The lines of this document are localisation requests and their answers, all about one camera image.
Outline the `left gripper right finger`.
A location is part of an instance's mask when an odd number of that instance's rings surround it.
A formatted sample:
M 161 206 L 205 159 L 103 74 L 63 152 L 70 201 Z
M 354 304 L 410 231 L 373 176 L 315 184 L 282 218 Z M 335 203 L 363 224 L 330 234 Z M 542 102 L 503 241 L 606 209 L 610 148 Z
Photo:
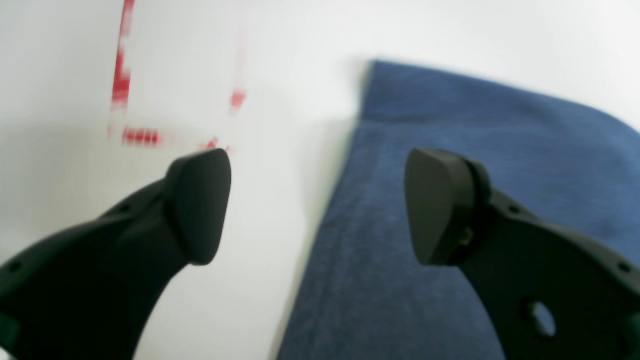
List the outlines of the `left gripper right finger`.
M 404 176 L 414 255 L 459 268 L 508 360 L 637 360 L 639 269 L 493 189 L 478 161 L 413 149 Z

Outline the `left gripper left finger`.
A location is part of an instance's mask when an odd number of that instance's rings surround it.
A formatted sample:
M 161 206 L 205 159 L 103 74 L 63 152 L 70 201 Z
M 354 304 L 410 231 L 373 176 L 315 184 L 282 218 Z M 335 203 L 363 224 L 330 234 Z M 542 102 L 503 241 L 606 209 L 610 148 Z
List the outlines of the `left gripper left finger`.
M 212 262 L 232 171 L 223 149 L 174 161 L 105 214 L 1 267 L 1 349 L 13 360 L 132 360 L 169 282 Z

